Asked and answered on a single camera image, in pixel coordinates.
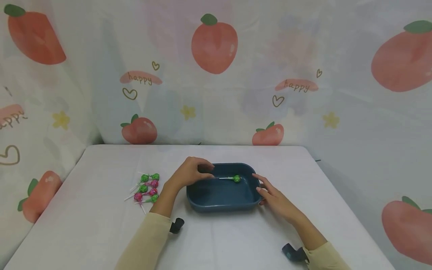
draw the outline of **fabric backdrop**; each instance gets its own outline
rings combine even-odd
[[[58,188],[32,179],[99,133],[303,145],[396,269],[432,269],[430,0],[1,1],[0,266]]]

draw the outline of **blue container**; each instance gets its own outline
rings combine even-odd
[[[200,213],[249,210],[261,196],[256,190],[259,181],[252,176],[255,170],[244,163],[217,163],[211,173],[215,179],[201,180],[186,188],[192,208]],[[240,176],[240,182],[218,179]]]

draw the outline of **white table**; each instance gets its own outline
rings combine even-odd
[[[159,173],[162,186],[187,156],[249,164],[310,218],[352,269],[394,269],[303,147],[100,145],[87,148],[6,270],[113,269],[144,217],[133,200],[123,202],[139,172]],[[176,217],[185,225],[170,236],[157,269],[306,269],[281,252],[288,242],[301,246],[294,229],[265,208],[198,214],[183,189]]]

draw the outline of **right hand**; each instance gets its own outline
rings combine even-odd
[[[305,217],[305,215],[290,202],[282,192],[277,190],[267,178],[257,174],[252,174],[252,176],[263,182],[261,187],[257,187],[258,193],[263,197],[260,205],[268,204],[274,212],[281,215],[291,224]]]

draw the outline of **beige sleeve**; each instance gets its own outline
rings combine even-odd
[[[325,243],[319,248],[309,251],[306,248],[306,256],[308,256],[309,270],[350,270],[351,268],[345,263],[339,253],[334,249],[330,242]]]
[[[168,238],[171,220],[148,213],[117,262],[116,270],[153,270]]]

